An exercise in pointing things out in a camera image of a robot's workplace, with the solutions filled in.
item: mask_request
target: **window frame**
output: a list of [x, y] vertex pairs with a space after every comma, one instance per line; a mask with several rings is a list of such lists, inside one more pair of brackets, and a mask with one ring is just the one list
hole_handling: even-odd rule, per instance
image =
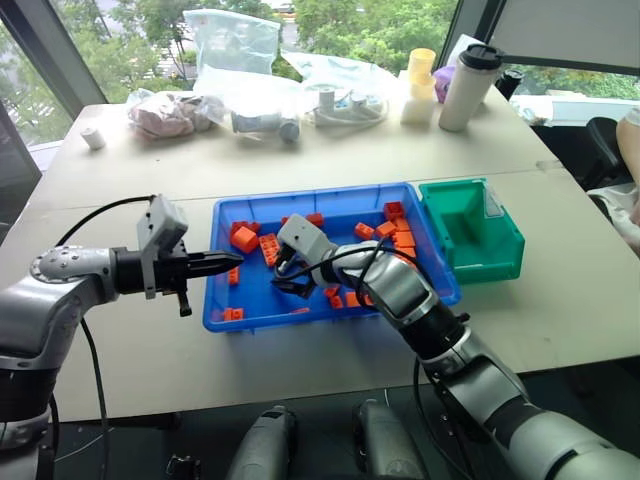
[[109, 103], [48, 0], [3, 0], [0, 20], [72, 119]]

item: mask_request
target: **orange building block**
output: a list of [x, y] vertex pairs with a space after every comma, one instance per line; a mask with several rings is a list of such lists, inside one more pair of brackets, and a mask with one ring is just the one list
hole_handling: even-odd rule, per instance
[[376, 228], [376, 235], [379, 237], [388, 237], [394, 233], [396, 233], [396, 226], [391, 222], [385, 222]]
[[244, 308], [225, 308], [224, 321], [242, 320], [244, 318]]
[[395, 220], [396, 218], [404, 217], [404, 207], [402, 206], [402, 202], [385, 203], [383, 212], [384, 218], [386, 218], [390, 222]]
[[240, 267], [229, 270], [229, 285], [237, 285], [240, 283]]
[[274, 233], [269, 233], [268, 235], [258, 237], [258, 243], [260, 243], [260, 249], [262, 250], [262, 255], [264, 256], [267, 267], [273, 267], [276, 264], [278, 251], [280, 251], [278, 238]]
[[344, 299], [347, 301], [347, 307], [349, 308], [360, 306], [360, 302], [358, 302], [358, 296], [356, 295], [356, 292], [345, 293]]
[[393, 236], [393, 244], [396, 248], [413, 248], [416, 246], [416, 241], [411, 232], [397, 232]]
[[232, 237], [233, 237], [234, 233], [236, 233], [238, 230], [240, 230], [240, 227], [249, 228], [249, 222], [233, 222], [231, 224], [231, 236]]
[[231, 245], [244, 253], [251, 253], [258, 246], [258, 236], [243, 226], [231, 235]]
[[411, 227], [409, 226], [409, 222], [407, 222], [406, 218], [396, 218], [393, 223], [396, 224], [396, 228], [398, 232], [410, 232]]
[[305, 218], [313, 223], [316, 227], [322, 227], [324, 225], [324, 217], [321, 213], [310, 213]]
[[371, 240], [373, 238], [373, 228], [360, 222], [356, 225], [354, 233], [363, 240]]
[[340, 295], [336, 295], [335, 297], [330, 297], [329, 303], [331, 304], [331, 308], [334, 308], [334, 309], [344, 308], [344, 304], [342, 303], [342, 299], [340, 298]]
[[336, 285], [335, 287], [329, 287], [324, 289], [324, 294], [327, 298], [335, 297], [340, 290], [340, 285]]

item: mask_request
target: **person's arm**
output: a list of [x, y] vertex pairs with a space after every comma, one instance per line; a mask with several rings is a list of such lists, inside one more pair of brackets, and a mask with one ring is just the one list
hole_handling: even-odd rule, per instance
[[618, 122], [618, 147], [636, 185], [640, 185], [640, 106], [634, 107]]

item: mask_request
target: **tree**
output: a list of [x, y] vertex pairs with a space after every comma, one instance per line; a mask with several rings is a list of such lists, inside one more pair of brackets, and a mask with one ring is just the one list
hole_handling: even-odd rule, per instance
[[451, 0], [296, 0], [299, 41], [309, 51], [375, 63], [397, 74], [409, 52], [439, 52], [455, 10]]
[[71, 118], [0, 22], [0, 98], [27, 145], [65, 136]]
[[122, 103], [132, 90], [147, 85], [183, 87], [161, 77], [160, 53], [147, 39], [127, 28], [110, 32], [94, 0], [54, 0], [53, 5], [110, 102]]
[[640, 99], [640, 79], [637, 77], [534, 65], [512, 67], [525, 74], [523, 92], [532, 95], [544, 95], [548, 90], [570, 90], [588, 97]]

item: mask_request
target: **white cable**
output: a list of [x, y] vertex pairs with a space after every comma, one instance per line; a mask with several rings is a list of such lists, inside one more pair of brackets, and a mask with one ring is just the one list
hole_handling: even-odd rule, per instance
[[[111, 433], [115, 430], [115, 427], [111, 427], [109, 430], [107, 430], [108, 433]], [[58, 457], [55, 459], [55, 462], [59, 462], [61, 460], [64, 460], [66, 458], [72, 457], [80, 452], [85, 451], [87, 448], [89, 448], [91, 445], [93, 445], [94, 443], [96, 443], [97, 441], [99, 441], [101, 438], [103, 437], [102, 434], [98, 435], [96, 438], [94, 438], [93, 440], [91, 440], [90, 442], [84, 444], [82, 447], [78, 448], [77, 450], [74, 450], [71, 453], [67, 453], [66, 455], [63, 455], [62, 457]]]

